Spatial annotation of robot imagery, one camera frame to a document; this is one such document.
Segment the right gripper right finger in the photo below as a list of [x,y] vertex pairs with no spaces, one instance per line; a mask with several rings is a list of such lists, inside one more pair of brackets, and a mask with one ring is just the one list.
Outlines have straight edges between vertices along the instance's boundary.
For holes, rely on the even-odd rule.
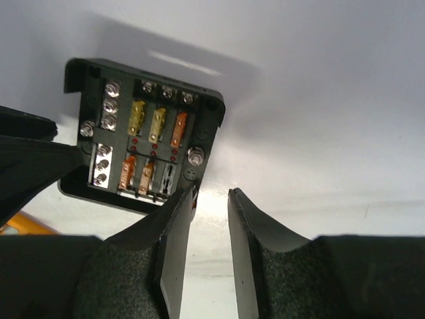
[[239,189],[228,192],[228,225],[239,318],[330,318],[324,244],[261,211]]

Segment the orange blade fuse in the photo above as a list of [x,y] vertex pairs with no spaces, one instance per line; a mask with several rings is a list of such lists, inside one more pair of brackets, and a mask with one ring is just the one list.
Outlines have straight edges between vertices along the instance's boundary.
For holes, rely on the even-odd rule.
[[120,180],[118,183],[119,190],[129,189],[133,185],[133,177],[137,158],[135,155],[129,155],[122,163],[122,170],[120,173]]
[[147,195],[150,187],[151,187],[151,182],[153,179],[153,175],[154,175],[154,171],[155,171],[155,163],[154,161],[148,161],[141,172],[141,179],[140,179],[140,183],[139,183],[139,187],[138,187],[138,194],[139,195]]
[[181,112],[177,115],[170,143],[172,148],[178,148],[180,146],[181,141],[183,139],[183,134],[185,132],[186,121],[186,112]]

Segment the black fuse box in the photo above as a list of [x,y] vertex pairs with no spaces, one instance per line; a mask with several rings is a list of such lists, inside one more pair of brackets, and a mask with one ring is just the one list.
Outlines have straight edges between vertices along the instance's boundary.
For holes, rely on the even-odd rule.
[[[179,188],[199,190],[216,132],[225,115],[221,93],[100,58],[73,58],[64,71],[65,93],[80,93],[77,147],[83,164],[63,177],[65,195],[137,213],[151,213]],[[138,135],[128,134],[131,105],[145,102]],[[165,108],[157,143],[149,131],[155,109]],[[179,113],[187,113],[183,139],[172,148]],[[123,161],[135,155],[133,185],[119,190]],[[148,161],[155,171],[147,195],[139,195],[141,172]]]

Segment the yellow blade fuse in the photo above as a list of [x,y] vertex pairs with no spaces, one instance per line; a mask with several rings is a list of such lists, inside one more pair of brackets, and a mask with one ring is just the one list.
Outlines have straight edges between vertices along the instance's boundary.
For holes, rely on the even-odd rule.
[[127,129],[128,134],[131,136],[138,135],[141,130],[145,117],[144,107],[145,102],[143,100],[135,100],[132,102],[129,124]]
[[154,110],[148,138],[151,143],[157,143],[161,136],[163,125],[165,123],[165,115],[165,108],[158,108]]

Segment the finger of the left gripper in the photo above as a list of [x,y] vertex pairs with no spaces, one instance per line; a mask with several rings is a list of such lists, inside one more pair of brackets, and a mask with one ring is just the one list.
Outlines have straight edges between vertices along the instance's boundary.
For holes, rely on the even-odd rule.
[[51,142],[58,133],[52,120],[4,106],[0,109],[1,136]]
[[82,164],[82,152],[76,146],[2,136],[1,224]]

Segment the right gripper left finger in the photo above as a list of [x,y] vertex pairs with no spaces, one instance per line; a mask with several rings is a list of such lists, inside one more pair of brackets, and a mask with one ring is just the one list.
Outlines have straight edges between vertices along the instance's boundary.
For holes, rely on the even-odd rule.
[[192,212],[193,188],[180,188],[103,241],[80,273],[73,318],[179,318]]

